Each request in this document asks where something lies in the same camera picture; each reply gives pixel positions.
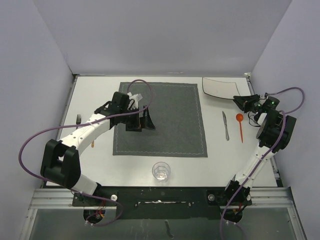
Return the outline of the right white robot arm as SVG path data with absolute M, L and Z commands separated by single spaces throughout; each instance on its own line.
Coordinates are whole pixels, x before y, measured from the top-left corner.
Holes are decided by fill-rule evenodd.
M 246 165 L 230 180 L 222 192 L 223 200 L 230 205 L 249 199 L 250 190 L 266 162 L 289 144 L 297 119 L 277 110 L 280 101 L 267 96 L 263 103 L 259 95 L 234 96 L 233 102 L 244 113 L 253 113 L 259 125 L 257 147 Z

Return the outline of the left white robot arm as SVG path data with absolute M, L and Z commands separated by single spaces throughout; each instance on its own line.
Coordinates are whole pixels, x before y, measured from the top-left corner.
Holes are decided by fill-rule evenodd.
M 80 156 L 100 135 L 118 124 L 128 132 L 155 130 L 149 110 L 139 113 L 141 94 L 116 91 L 112 100 L 97 108 L 86 122 L 60 140 L 50 140 L 45 145 L 40 174 L 47 181 L 66 189 L 84 193 L 84 200 L 95 206 L 100 203 L 101 185 L 81 172 Z

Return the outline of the white rectangular plate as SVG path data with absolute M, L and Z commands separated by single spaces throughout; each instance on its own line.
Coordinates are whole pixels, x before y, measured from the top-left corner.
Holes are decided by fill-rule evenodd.
M 230 77 L 203 77 L 202 90 L 211 97 L 232 100 L 234 96 L 240 96 L 237 83 Z

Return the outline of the clear drinking glass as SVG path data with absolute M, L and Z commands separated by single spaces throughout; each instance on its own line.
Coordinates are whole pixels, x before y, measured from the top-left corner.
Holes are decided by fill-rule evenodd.
M 166 162 L 157 162 L 152 167 L 152 175 L 160 183 L 165 183 L 171 175 L 171 167 Z

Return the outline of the grey cloth placemat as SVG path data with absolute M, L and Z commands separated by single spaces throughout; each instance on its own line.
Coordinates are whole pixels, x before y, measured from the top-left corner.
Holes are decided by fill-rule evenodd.
M 142 82 L 129 86 L 121 82 L 119 91 L 141 94 L 140 108 L 149 105 L 154 130 L 127 131 L 114 127 L 113 155 L 206 158 L 206 135 L 199 90 L 195 83 Z

